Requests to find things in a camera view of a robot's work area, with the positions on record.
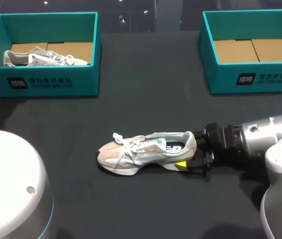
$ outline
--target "robotic arm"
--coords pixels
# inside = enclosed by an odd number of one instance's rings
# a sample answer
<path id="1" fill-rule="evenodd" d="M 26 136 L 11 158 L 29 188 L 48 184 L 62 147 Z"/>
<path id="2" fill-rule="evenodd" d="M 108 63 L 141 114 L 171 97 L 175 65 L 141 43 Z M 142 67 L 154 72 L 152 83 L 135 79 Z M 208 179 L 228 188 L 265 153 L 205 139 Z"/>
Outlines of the robotic arm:
<path id="1" fill-rule="evenodd" d="M 226 127 L 211 123 L 194 135 L 204 139 L 204 152 L 187 162 L 188 170 L 203 168 L 206 173 L 225 153 L 265 159 L 271 187 L 263 196 L 261 221 L 269 239 L 282 239 L 282 116 Z"/>

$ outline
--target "dark background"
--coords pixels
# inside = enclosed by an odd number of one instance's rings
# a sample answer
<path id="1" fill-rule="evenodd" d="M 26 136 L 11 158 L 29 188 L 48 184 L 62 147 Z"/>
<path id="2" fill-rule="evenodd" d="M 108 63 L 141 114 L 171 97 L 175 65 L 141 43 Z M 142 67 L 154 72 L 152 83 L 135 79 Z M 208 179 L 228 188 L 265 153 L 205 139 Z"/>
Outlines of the dark background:
<path id="1" fill-rule="evenodd" d="M 44 161 L 58 239 L 266 238 L 261 160 L 216 166 L 208 178 L 155 166 L 120 177 L 100 171 L 95 153 L 113 132 L 198 130 L 282 114 L 282 94 L 210 95 L 196 31 L 203 10 L 279 8 L 282 0 L 47 1 L 0 0 L 0 12 L 99 11 L 103 33 L 98 98 L 0 98 L 0 129 L 25 138 Z"/>

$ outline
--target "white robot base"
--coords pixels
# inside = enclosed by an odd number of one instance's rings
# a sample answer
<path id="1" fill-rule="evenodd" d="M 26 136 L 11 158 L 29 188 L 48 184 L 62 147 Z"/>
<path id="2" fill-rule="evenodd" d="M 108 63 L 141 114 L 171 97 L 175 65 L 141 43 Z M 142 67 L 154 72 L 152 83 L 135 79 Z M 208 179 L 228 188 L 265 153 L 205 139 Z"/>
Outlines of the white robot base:
<path id="1" fill-rule="evenodd" d="M 55 238 L 44 164 L 23 138 L 0 131 L 0 239 Z"/>

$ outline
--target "sneaker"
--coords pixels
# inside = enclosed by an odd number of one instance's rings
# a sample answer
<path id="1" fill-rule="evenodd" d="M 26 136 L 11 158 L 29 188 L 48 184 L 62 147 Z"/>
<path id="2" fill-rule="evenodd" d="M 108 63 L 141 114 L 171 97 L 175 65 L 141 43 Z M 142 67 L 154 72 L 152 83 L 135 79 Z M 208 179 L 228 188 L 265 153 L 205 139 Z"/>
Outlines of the sneaker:
<path id="1" fill-rule="evenodd" d="M 169 170 L 180 171 L 175 164 L 191 159 L 196 151 L 196 140 L 191 132 L 153 133 L 123 139 L 113 134 L 114 142 L 99 149 L 97 161 L 105 169 L 134 175 L 149 163 L 157 163 Z"/>
<path id="2" fill-rule="evenodd" d="M 3 54 L 4 66 L 80 66 L 90 65 L 72 55 L 63 56 L 53 51 L 46 51 L 36 46 L 28 53 L 5 51 Z"/>

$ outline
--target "open box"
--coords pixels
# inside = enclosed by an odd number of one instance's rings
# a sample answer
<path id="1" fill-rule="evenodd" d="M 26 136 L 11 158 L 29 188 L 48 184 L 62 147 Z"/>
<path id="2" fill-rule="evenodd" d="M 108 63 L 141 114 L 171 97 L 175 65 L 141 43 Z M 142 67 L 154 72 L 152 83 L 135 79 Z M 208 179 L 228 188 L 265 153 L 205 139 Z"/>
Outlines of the open box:
<path id="1" fill-rule="evenodd" d="M 6 50 L 25 52 L 36 45 L 90 65 L 3 66 Z M 100 56 L 96 12 L 0 14 L 0 97 L 96 96 Z"/>
<path id="2" fill-rule="evenodd" d="M 205 11 L 199 48 L 210 93 L 282 92 L 282 9 Z"/>

